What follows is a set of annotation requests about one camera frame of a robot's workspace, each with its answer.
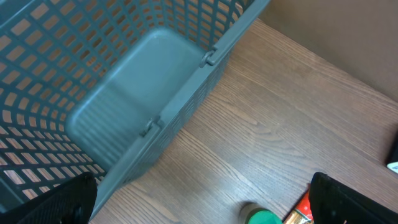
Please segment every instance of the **wall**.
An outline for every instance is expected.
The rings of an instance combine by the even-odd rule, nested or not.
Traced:
[[[398,1],[273,0],[260,18],[398,101]]]

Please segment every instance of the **plastic basket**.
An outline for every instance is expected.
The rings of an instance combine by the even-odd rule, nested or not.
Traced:
[[[150,168],[265,0],[0,2],[0,210],[84,172],[93,215]]]

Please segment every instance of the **basket bottom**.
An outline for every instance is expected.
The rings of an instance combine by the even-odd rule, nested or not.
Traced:
[[[151,31],[76,107],[68,135],[109,171],[192,76],[204,54],[172,30]]]

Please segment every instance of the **wooden table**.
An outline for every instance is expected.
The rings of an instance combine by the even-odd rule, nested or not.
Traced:
[[[283,218],[316,171],[397,212],[397,124],[396,102],[256,21],[158,163],[92,223],[234,223],[247,201]]]

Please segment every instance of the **green lid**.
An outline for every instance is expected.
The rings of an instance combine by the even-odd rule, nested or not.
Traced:
[[[256,212],[248,224],[282,224],[282,221],[271,211],[263,210]]]

